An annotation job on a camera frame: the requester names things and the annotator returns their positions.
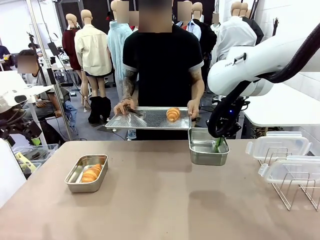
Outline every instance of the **black boots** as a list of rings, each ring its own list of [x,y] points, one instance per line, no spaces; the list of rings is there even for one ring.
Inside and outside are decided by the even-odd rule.
[[[100,114],[102,115],[103,122],[106,123],[111,113],[111,101],[109,98],[101,97]]]
[[[100,96],[92,96],[90,97],[91,100],[91,113],[88,118],[88,121],[90,124],[98,124],[100,123],[100,102],[101,102],[101,97]]]
[[[93,96],[90,98],[91,100],[91,113],[88,118],[90,124],[98,124],[100,123],[100,115],[102,115],[103,122],[107,122],[107,118],[110,117],[111,112],[111,101],[109,98]]]

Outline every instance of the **black t-shirt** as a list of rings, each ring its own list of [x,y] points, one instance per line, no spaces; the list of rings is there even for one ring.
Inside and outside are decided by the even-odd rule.
[[[190,71],[203,66],[199,40],[190,32],[173,25],[172,32],[134,32],[124,42],[123,66],[139,72],[140,107],[186,107],[192,99]],[[145,133],[143,139],[184,139],[185,131]]]

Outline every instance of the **clear plastic lid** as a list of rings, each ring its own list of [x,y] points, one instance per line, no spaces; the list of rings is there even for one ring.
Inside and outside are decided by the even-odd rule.
[[[288,155],[303,156],[311,147],[309,140],[302,136],[301,132],[271,131],[266,136],[249,142],[246,153],[257,160],[273,158],[285,158]]]

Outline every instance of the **red shirt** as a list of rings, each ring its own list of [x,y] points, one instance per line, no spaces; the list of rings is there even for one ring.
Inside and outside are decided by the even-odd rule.
[[[64,31],[62,35],[62,47],[64,52],[70,59],[71,68],[73,68],[74,70],[81,70],[75,48],[75,35],[77,31],[78,30],[75,28]]]

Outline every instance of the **white robotic arm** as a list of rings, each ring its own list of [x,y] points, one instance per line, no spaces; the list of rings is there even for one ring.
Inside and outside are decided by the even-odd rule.
[[[256,76],[285,68],[310,33],[276,35],[257,46],[232,47],[227,58],[218,61],[210,69],[208,74],[210,90],[217,95],[226,96],[240,82],[246,80],[252,83],[240,96],[265,95],[271,90],[273,83]],[[320,51],[317,51],[300,72],[319,72],[319,63]]]
[[[208,74],[210,90],[226,96],[207,122],[209,133],[220,138],[241,129],[237,117],[248,105],[244,97],[265,95],[273,84],[298,72],[319,72],[319,39],[320,24],[312,32],[273,36],[257,46],[232,47],[227,58],[214,64]]]

